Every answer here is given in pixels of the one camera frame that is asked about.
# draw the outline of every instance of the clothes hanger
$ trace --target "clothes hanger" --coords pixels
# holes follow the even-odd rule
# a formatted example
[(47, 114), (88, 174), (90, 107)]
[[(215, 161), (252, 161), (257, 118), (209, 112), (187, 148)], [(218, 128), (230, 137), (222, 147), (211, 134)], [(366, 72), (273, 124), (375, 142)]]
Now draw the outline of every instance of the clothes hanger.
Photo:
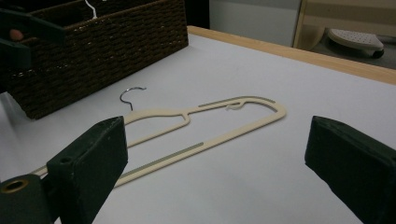
[[(274, 121), (282, 119), (283, 117), (286, 116), (286, 109), (282, 105), (280, 105), (277, 102), (270, 100), (270, 99), (256, 97), (256, 96), (242, 96), (242, 97), (236, 97), (236, 98), (232, 98), (232, 99), (228, 99), (228, 100), (218, 101), (215, 103), (198, 105), (196, 107), (191, 107), (191, 108), (186, 108), (186, 109), (179, 109), (179, 110), (177, 110), (177, 109), (147, 109), (147, 110), (141, 110), (141, 111), (133, 111), (129, 115), (124, 116), (124, 124), (125, 125), (128, 125), (128, 124), (130, 124), (134, 121), (140, 120), (140, 119), (155, 118), (155, 117), (178, 117), (178, 116), (181, 116), (184, 119), (181, 123), (179, 123), (175, 126), (172, 126), (166, 130), (157, 132), (155, 134), (151, 134), (149, 136), (140, 138), (140, 139), (135, 140), (132, 143), (128, 144), (128, 147), (133, 147), (133, 146), (136, 146), (143, 142), (146, 142), (150, 139), (153, 139), (155, 137), (161, 136), (166, 133), (170, 133), (176, 129), (179, 129), (181, 127), (188, 125), (191, 122), (190, 114), (198, 113), (198, 112), (202, 112), (202, 111), (206, 111), (206, 110), (211, 110), (211, 109), (216, 109), (216, 108), (220, 108), (220, 107), (225, 107), (226, 109), (240, 109), (245, 104), (250, 104), (250, 103), (269, 107), (275, 113), (270, 116), (266, 116), (262, 119), (258, 119), (254, 122), (249, 123), (249, 124), (246, 124), (244, 126), (241, 126), (241, 127), (234, 129), (232, 131), (229, 131), (229, 132), (227, 132), (223, 135), (220, 135), (218, 137), (215, 137), (211, 140), (208, 140), (208, 141), (205, 141), (202, 143), (198, 143), (192, 147), (185, 148), (185, 149), (180, 150), (176, 153), (165, 156), (163, 158), (160, 158), (156, 161), (150, 162), (150, 163), (143, 165), (141, 167), (135, 168), (132, 171), (129, 171), (129, 172), (121, 175), (114, 188), (119, 187), (123, 184), (126, 184), (130, 181), (133, 181), (133, 180), (137, 179), (138, 177), (141, 177), (143, 175), (147, 175), (147, 174), (152, 173), (156, 170), (159, 170), (159, 169), (161, 169), (167, 165), (170, 165), (174, 162), (181, 161), (181, 160), (186, 159), (186, 158), (188, 158), (192, 155), (195, 155), (199, 152), (202, 152), (204, 150), (210, 149), (212, 147), (215, 147), (217, 145), (220, 145), (222, 143), (230, 141), (230, 140), (234, 139), (235, 137), (238, 137), (245, 133), (249, 133), (249, 132), (259, 129), (260, 127), (265, 126), (269, 123), (272, 123)], [(33, 171), (32, 174), (44, 175), (46, 172), (47, 172), (47, 167), (43, 166), (43, 167)]]

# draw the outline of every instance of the brown woven basket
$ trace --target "brown woven basket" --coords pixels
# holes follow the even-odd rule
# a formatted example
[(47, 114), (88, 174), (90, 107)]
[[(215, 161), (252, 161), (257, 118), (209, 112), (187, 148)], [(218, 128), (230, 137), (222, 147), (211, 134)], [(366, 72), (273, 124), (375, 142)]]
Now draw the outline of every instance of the brown woven basket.
[(28, 38), (30, 69), (0, 64), (2, 85), (27, 117), (40, 119), (188, 46), (183, 0), (89, 2), (98, 19), (81, 0), (33, 12), (64, 26), (65, 45)]

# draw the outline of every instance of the wooden table edge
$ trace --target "wooden table edge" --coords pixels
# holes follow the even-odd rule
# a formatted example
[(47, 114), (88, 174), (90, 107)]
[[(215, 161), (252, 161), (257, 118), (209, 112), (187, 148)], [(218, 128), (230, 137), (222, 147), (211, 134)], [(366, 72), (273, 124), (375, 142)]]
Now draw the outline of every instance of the wooden table edge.
[(330, 68), (350, 75), (365, 77), (372, 80), (396, 85), (396, 70), (374, 66), (366, 63), (357, 63), (350, 60), (334, 58), (301, 49), (293, 49), (277, 44), (267, 43), (239, 35), (230, 35), (219, 31), (208, 30), (195, 26), (188, 26), (188, 32), (225, 43), (234, 44), (248, 49), (275, 54), (296, 61), (311, 63), (317, 66)]

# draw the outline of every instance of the metal hanger hook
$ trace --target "metal hanger hook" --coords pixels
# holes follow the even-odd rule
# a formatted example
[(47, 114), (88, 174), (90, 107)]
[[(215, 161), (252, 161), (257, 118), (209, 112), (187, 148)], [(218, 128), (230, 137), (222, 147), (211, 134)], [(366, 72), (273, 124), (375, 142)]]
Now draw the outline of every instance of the metal hanger hook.
[(122, 92), (122, 94), (120, 95), (120, 100), (121, 100), (123, 103), (125, 103), (125, 104), (127, 104), (127, 105), (130, 105), (130, 106), (131, 106), (131, 110), (133, 111), (133, 110), (134, 110), (134, 107), (132, 106), (132, 103), (131, 103), (131, 102), (128, 102), (128, 101), (122, 100), (122, 95), (125, 94), (125, 92), (127, 92), (127, 91), (132, 91), (132, 90), (141, 90), (141, 91), (143, 91), (143, 90), (145, 90), (145, 89), (146, 89), (146, 87), (132, 87), (132, 88), (129, 88), (128, 90)]

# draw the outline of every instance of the table surface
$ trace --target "table surface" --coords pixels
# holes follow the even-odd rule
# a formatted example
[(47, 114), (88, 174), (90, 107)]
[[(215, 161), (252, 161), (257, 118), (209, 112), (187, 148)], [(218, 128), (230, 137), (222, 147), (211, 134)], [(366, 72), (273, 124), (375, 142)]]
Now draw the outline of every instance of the table surface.
[[(189, 32), (183, 50), (43, 119), (29, 120), (1, 94), (0, 178), (29, 173), (94, 123), (129, 114), (119, 97), (130, 87), (147, 87), (124, 95), (135, 110), (260, 96), (288, 115), (113, 190), (94, 223), (361, 223), (304, 165), (310, 122), (337, 119), (396, 148), (394, 72), (196, 27)], [(126, 170), (271, 113), (245, 105), (194, 114), (188, 127), (130, 148)], [(180, 121), (134, 122), (126, 126), (128, 141)]]

